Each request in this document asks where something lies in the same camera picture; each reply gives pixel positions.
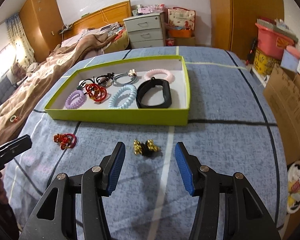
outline white drawer cabinet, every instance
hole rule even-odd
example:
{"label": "white drawer cabinet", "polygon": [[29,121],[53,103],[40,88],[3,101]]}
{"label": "white drawer cabinet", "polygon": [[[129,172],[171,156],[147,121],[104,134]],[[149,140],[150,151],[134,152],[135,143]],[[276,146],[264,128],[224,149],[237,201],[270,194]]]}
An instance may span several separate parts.
{"label": "white drawer cabinet", "polygon": [[124,19],[133,49],[165,45],[166,30],[163,13],[151,13]]}
{"label": "white drawer cabinet", "polygon": [[133,49],[141,49],[141,48],[152,48],[152,47],[163,47],[163,40],[154,40],[154,41],[137,41],[132,42],[131,47]]}

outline red beaded hair tie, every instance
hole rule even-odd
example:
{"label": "red beaded hair tie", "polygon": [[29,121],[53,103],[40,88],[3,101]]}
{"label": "red beaded hair tie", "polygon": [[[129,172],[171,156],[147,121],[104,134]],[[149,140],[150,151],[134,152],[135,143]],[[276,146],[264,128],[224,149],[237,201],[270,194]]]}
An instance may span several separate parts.
{"label": "red beaded hair tie", "polygon": [[107,90],[104,87],[98,86],[97,84],[91,83],[86,84],[85,89],[90,99],[95,102],[101,103],[106,99]]}
{"label": "red beaded hair tie", "polygon": [[77,143],[77,137],[72,133],[65,133],[53,136],[54,142],[60,144],[61,150],[73,148]]}

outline shopping bag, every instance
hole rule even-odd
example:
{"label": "shopping bag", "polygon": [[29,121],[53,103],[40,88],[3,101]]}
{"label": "shopping bag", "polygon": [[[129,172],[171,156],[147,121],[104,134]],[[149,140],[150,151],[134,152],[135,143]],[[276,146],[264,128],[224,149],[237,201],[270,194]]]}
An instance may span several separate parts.
{"label": "shopping bag", "polygon": [[194,31],[195,11],[181,7],[168,8],[168,25]]}

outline drawer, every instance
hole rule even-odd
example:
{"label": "drawer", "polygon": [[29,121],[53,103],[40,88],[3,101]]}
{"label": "drawer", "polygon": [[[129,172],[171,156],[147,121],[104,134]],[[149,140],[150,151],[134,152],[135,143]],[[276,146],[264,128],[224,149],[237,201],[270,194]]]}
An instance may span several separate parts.
{"label": "drawer", "polygon": [[150,30],[129,32],[128,35],[131,42],[152,41],[152,40],[163,39],[162,29],[150,29]]}
{"label": "drawer", "polygon": [[163,40],[138,41],[138,42],[132,42],[131,43],[131,47],[133,49],[163,47],[163,46],[164,46],[164,41]]}
{"label": "drawer", "polygon": [[124,22],[128,32],[161,28],[160,16],[143,17]]}

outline purple spiral hair tie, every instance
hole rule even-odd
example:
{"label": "purple spiral hair tie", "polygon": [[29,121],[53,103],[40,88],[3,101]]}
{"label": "purple spiral hair tie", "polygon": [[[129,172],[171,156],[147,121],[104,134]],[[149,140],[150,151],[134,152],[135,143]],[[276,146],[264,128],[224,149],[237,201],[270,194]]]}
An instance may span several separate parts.
{"label": "purple spiral hair tie", "polygon": [[[79,95],[79,100],[77,100],[75,103],[71,104],[71,102],[73,100],[75,100]],[[68,99],[66,100],[66,103],[65,103],[65,107],[66,109],[77,109],[79,108],[80,106],[83,105],[84,101],[85,101],[85,95],[84,93],[81,91],[81,90],[76,90],[74,92],[72,92]]]}

